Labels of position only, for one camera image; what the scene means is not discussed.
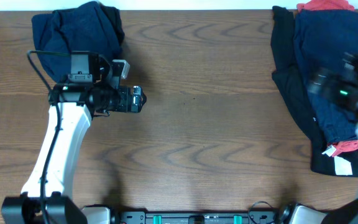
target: pink fabric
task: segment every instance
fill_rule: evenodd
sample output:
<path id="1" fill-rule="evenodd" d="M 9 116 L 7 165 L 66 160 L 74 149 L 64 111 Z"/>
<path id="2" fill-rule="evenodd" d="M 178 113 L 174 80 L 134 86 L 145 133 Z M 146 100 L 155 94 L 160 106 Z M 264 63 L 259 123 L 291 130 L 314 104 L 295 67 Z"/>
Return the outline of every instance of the pink fabric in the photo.
<path id="1" fill-rule="evenodd" d="M 304 4 L 299 3 L 296 5 L 298 11 L 301 12 L 302 9 L 307 10 L 330 10 L 330 9 L 347 9 L 354 11 L 354 6 L 350 5 L 346 0 L 311 0 L 310 2 Z"/>
<path id="2" fill-rule="evenodd" d="M 352 152 L 358 150 L 358 140 L 341 141 L 334 143 L 333 146 L 336 148 L 336 150 L 332 157 L 337 156 L 342 152 Z"/>

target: green light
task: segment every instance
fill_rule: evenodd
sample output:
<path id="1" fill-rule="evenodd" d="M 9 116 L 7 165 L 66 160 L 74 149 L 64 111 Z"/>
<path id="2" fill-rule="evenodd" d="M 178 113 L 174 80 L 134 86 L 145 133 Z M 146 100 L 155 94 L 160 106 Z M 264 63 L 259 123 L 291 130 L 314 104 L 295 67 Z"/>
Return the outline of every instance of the green light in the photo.
<path id="1" fill-rule="evenodd" d="M 345 96 L 347 96 L 347 94 L 348 94 L 346 91 L 343 91 L 343 90 L 341 90 L 340 93 Z"/>

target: wood grain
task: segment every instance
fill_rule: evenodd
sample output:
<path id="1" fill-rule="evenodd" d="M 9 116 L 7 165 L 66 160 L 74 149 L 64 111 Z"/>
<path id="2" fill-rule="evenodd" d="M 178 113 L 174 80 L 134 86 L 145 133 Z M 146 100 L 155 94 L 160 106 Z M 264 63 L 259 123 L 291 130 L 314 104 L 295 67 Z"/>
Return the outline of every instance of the wood grain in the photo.
<path id="1" fill-rule="evenodd" d="M 47 91 L 25 58 L 39 13 L 0 12 L 0 208 L 20 193 L 47 128 Z M 310 142 L 271 79 L 270 11 L 121 17 L 131 64 L 123 84 L 143 86 L 148 102 L 141 114 L 93 121 L 75 175 L 78 206 L 246 210 L 297 200 L 330 209 L 354 198 L 357 179 L 309 169 Z"/>

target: green clip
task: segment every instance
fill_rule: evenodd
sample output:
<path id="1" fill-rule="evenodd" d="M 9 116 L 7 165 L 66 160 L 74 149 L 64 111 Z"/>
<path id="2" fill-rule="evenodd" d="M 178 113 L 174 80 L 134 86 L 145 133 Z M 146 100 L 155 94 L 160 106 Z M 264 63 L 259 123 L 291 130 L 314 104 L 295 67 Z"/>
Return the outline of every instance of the green clip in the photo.
<path id="1" fill-rule="evenodd" d="M 153 224 L 162 224 L 162 217 L 161 215 L 153 216 Z"/>
<path id="2" fill-rule="evenodd" d="M 242 224 L 242 216 L 235 215 L 234 216 L 234 224 Z"/>

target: dark blue fabric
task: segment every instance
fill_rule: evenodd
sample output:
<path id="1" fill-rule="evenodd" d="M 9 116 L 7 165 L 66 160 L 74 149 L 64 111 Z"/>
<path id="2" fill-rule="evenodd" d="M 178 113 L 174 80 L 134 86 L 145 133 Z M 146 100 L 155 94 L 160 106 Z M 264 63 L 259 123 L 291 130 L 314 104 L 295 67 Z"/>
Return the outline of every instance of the dark blue fabric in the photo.
<path id="1" fill-rule="evenodd" d="M 76 9 L 54 11 L 52 14 L 40 14 L 32 18 L 36 50 L 61 53 L 88 50 L 103 54 L 109 60 L 117 58 L 122 51 L 114 29 L 117 30 L 117 27 L 113 27 L 101 6 L 94 1 Z M 39 55 L 39 59 L 55 82 L 70 72 L 69 57 Z"/>
<path id="2" fill-rule="evenodd" d="M 295 19 L 294 49 L 305 85 L 319 67 L 342 73 L 344 53 L 358 55 L 358 12 L 302 10 Z M 354 139 L 349 112 L 320 96 L 308 96 L 328 143 Z"/>

